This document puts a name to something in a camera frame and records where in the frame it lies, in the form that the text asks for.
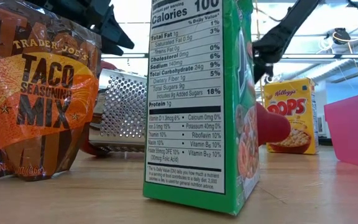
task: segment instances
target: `wooden table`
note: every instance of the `wooden table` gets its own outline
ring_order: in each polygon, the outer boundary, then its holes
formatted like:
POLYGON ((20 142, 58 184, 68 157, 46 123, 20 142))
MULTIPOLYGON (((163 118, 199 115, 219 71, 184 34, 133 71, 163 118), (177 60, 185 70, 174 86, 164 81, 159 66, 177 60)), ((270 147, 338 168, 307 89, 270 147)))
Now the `wooden table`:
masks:
POLYGON ((358 167, 330 147, 318 156, 261 153, 261 180, 237 218, 143 198, 142 154, 128 155, 80 152, 52 180, 0 179, 0 223, 358 224, 358 167))

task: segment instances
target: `red object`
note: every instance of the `red object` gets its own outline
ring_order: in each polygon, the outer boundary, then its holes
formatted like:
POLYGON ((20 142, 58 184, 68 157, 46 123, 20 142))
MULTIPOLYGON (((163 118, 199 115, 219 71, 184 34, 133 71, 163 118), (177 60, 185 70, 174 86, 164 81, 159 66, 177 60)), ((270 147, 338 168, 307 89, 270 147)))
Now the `red object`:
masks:
POLYGON ((256 110, 260 146, 267 142, 280 142, 290 135, 291 124, 286 117, 268 112, 260 103, 257 103, 256 110))
POLYGON ((358 165, 358 96, 324 106, 336 157, 358 165))
POLYGON ((105 61, 101 61, 100 66, 101 66, 102 68, 110 69, 110 70, 115 70, 115 69, 117 69, 117 67, 115 67, 113 64, 108 63, 108 62, 105 62, 105 61))

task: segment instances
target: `nutrition facts label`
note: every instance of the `nutrition facts label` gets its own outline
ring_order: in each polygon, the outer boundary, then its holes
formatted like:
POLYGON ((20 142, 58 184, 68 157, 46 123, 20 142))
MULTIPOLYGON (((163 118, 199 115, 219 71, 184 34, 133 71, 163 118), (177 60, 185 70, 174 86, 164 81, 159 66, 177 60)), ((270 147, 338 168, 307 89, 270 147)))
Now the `nutrition facts label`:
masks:
POLYGON ((225 194, 222 0, 153 0, 145 181, 225 194))

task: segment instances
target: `taco seasoning mix text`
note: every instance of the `taco seasoning mix text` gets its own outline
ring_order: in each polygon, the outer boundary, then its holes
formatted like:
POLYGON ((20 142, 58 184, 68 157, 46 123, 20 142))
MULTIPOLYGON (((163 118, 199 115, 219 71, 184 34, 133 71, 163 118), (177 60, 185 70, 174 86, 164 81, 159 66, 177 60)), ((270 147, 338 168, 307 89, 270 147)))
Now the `taco seasoning mix text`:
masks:
POLYGON ((0 1, 0 177, 70 169, 98 92, 100 36, 25 1, 0 1))

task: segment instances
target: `kellogg's cereal box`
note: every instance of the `kellogg's cereal box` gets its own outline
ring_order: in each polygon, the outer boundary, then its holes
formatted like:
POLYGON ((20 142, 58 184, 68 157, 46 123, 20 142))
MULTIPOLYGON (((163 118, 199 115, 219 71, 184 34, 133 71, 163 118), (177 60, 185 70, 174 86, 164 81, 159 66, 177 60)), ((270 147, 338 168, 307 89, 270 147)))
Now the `kellogg's cereal box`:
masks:
POLYGON ((314 83, 309 78, 269 83, 264 87, 265 107, 284 115, 291 124, 291 133, 282 142, 267 144, 269 152, 316 154, 318 130, 314 83))

